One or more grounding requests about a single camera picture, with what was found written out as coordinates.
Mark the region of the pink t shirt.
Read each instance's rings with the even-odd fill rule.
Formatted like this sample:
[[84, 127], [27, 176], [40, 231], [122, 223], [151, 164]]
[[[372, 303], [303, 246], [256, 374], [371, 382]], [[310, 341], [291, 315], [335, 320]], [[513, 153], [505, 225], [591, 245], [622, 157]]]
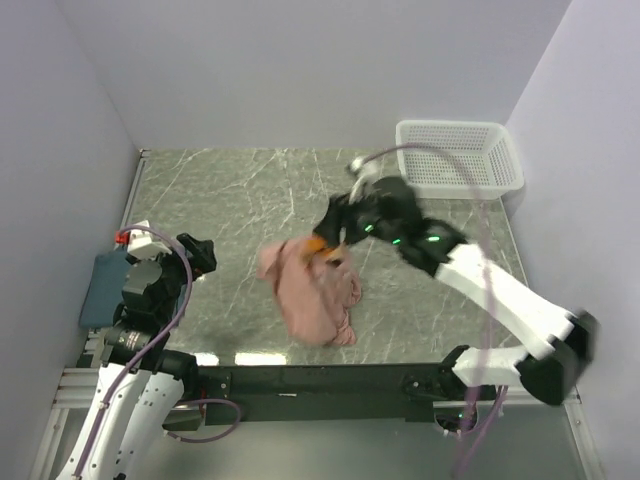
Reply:
[[346, 245], [302, 236], [263, 247], [256, 275], [271, 286], [288, 334], [309, 346], [356, 343], [350, 309], [362, 284]]

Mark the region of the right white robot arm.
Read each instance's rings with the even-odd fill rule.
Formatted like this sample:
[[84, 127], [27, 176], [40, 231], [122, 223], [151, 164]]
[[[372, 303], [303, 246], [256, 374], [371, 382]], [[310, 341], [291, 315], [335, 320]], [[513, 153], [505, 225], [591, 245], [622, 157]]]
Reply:
[[551, 406], [564, 402], [594, 360], [600, 324], [541, 297], [495, 264], [482, 247], [449, 223], [426, 217], [400, 177], [360, 181], [330, 198], [313, 237], [322, 253], [373, 237], [403, 260], [463, 294], [505, 327], [517, 347], [461, 346], [442, 361], [439, 387], [460, 399], [473, 387], [522, 386]]

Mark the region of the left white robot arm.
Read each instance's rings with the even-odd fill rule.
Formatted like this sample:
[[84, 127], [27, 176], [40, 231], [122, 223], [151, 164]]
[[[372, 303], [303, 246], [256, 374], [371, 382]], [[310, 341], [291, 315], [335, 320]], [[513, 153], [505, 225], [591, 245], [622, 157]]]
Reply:
[[130, 479], [134, 466], [180, 402], [200, 392], [194, 355], [166, 343], [184, 316], [193, 283], [215, 271], [211, 240], [162, 237], [137, 225], [118, 234], [127, 263], [116, 286], [97, 382], [61, 479]]

